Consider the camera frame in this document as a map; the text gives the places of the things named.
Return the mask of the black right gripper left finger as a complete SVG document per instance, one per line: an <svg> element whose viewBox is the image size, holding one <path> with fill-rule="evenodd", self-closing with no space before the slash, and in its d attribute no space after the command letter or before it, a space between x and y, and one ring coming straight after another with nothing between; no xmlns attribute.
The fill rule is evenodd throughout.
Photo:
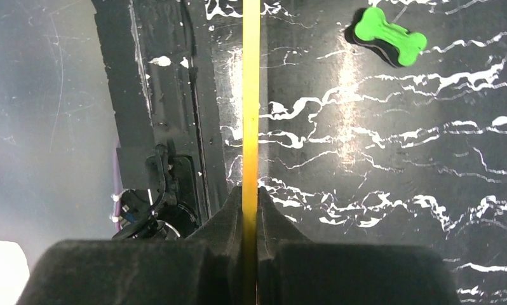
<svg viewBox="0 0 507 305"><path fill-rule="evenodd" d="M184 240L65 240L40 258L20 304L241 304L242 189Z"/></svg>

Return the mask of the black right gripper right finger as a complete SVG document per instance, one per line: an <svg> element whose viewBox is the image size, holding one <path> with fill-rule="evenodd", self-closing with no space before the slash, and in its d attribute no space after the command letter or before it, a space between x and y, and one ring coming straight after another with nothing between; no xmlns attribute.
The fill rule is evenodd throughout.
<svg viewBox="0 0 507 305"><path fill-rule="evenodd" d="M257 209L261 304L459 304L434 251L408 245L318 243L260 188Z"/></svg>

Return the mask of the green bone-shaped eraser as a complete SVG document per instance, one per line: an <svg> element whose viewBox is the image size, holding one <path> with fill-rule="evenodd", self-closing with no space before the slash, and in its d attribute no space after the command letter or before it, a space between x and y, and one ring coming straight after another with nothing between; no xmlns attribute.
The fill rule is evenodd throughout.
<svg viewBox="0 0 507 305"><path fill-rule="evenodd" d="M395 67L414 65L428 44L423 33L388 22L383 10L377 7L364 9L352 33L357 44L379 50Z"/></svg>

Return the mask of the yellow-framed whiteboard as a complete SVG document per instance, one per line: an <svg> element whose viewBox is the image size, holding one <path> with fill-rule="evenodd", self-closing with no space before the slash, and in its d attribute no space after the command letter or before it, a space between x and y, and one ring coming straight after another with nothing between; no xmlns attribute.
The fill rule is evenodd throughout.
<svg viewBox="0 0 507 305"><path fill-rule="evenodd" d="M243 304L257 302L260 1L243 1Z"/></svg>

